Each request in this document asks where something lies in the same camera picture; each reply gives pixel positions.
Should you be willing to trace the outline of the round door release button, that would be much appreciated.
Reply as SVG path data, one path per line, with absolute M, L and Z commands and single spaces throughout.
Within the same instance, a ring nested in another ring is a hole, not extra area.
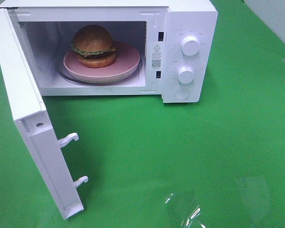
M 178 100 L 186 100 L 189 97 L 190 92 L 186 88 L 181 88 L 175 91 L 175 97 Z

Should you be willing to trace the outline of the pink round plate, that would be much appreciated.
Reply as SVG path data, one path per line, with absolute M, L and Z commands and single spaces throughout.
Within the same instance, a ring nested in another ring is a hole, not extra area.
M 129 77 L 140 62 L 139 51 L 124 42 L 114 41 L 115 61 L 102 68 L 88 68 L 82 65 L 74 51 L 69 51 L 63 60 L 66 71 L 76 80 L 90 84 L 111 84 Z

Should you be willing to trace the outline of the burger with lettuce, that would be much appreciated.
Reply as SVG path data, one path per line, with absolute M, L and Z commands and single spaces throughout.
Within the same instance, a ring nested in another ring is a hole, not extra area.
M 113 38 L 99 25 L 88 25 L 74 35 L 72 50 L 78 61 L 89 68 L 102 68 L 116 59 Z

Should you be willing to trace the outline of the white microwave door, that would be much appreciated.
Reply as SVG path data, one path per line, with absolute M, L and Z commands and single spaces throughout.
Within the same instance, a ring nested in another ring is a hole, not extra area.
M 77 187 L 88 181 L 73 181 L 61 149 L 71 133 L 58 139 L 34 79 L 37 70 L 27 36 L 13 9 L 0 9 L 0 67 L 14 123 L 29 150 L 63 219 L 84 209 Z

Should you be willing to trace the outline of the white microwave oven body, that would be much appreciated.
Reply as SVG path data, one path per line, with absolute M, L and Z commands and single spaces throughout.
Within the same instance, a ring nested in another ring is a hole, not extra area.
M 37 70 L 39 92 L 48 95 L 160 95 L 165 103 L 197 102 L 203 85 L 218 12 L 208 0 L 6 0 L 27 36 Z M 130 44 L 144 63 L 145 86 L 87 86 L 60 76 L 74 34 L 89 24 L 105 27 L 114 40 Z M 181 41 L 199 38 L 199 52 L 186 56 Z M 189 84 L 178 81 L 181 67 L 192 67 Z M 175 91 L 186 88 L 186 100 Z

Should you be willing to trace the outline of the upper white power knob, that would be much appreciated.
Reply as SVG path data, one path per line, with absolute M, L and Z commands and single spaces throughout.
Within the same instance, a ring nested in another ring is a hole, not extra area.
M 200 40 L 195 35 L 188 35 L 181 41 L 181 50 L 186 56 L 193 56 L 199 52 Z

